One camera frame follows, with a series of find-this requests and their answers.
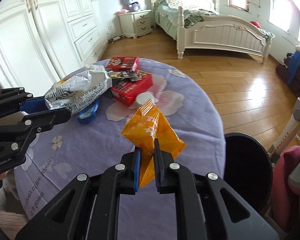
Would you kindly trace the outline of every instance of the door handle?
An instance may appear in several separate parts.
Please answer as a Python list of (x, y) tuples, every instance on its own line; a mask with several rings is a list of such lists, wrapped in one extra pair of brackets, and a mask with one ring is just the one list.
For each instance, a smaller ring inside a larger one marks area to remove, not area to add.
[(30, 0), (26, 0), (26, 3), (27, 3), (28, 13), (30, 13), (31, 12), (31, 3), (30, 3)]
[(35, 10), (37, 10), (38, 9), (38, 0), (33, 0), (33, 2), (34, 2)]

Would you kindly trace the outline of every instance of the orange snack bag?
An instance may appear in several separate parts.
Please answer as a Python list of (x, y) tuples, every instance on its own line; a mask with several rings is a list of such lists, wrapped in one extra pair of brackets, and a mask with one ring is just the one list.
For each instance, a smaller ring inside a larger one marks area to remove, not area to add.
[(154, 179), (154, 138), (158, 138), (160, 149), (171, 153), (174, 159), (186, 146), (151, 100), (137, 110), (121, 133), (141, 148), (140, 187)]

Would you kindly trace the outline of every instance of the wooden floor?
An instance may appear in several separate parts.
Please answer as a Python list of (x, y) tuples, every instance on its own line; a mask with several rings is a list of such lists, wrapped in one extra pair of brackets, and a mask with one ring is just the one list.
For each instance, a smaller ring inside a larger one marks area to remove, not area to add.
[(115, 56), (149, 58), (178, 68), (208, 94), (221, 115), (225, 133), (249, 134), (265, 148), (283, 131), (296, 101), (276, 75), (278, 62), (272, 57), (261, 64), (259, 56), (186, 49), (183, 60), (178, 60), (176, 41), (160, 28), (137, 39), (109, 44), (102, 59)]

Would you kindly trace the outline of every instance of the white cup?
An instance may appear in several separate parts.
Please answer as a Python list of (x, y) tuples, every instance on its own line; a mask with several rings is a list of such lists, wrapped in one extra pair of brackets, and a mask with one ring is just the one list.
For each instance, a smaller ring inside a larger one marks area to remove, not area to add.
[(151, 93), (148, 93), (148, 92), (141, 93), (141, 94), (137, 95), (136, 103), (139, 106), (142, 106), (149, 99), (152, 101), (152, 103), (155, 103), (154, 96)]

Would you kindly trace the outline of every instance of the drawer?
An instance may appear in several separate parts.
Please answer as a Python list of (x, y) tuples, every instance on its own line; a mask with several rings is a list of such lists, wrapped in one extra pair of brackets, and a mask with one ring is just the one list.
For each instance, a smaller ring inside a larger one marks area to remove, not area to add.
[(141, 25), (139, 27), (136, 27), (136, 33), (141, 33), (141, 32), (145, 32), (151, 29), (151, 25), (147, 24), (147, 25)]
[(88, 15), (68, 23), (74, 41), (97, 26), (94, 15)]
[(96, 63), (105, 52), (108, 45), (108, 40), (101, 41), (92, 51), (90, 56), (85, 60), (84, 64)]
[(142, 19), (145, 19), (145, 18), (149, 18), (149, 15), (150, 12), (140, 12), (140, 13), (136, 13), (133, 15), (133, 18), (135, 21), (138, 21), (138, 20), (142, 20)]
[(100, 41), (98, 28), (95, 27), (74, 43), (82, 61), (89, 56)]
[(141, 26), (141, 25), (149, 24), (149, 23), (150, 23), (150, 18), (146, 18), (146, 19), (141, 19), (141, 20), (135, 21), (134, 26), (138, 27), (138, 26)]

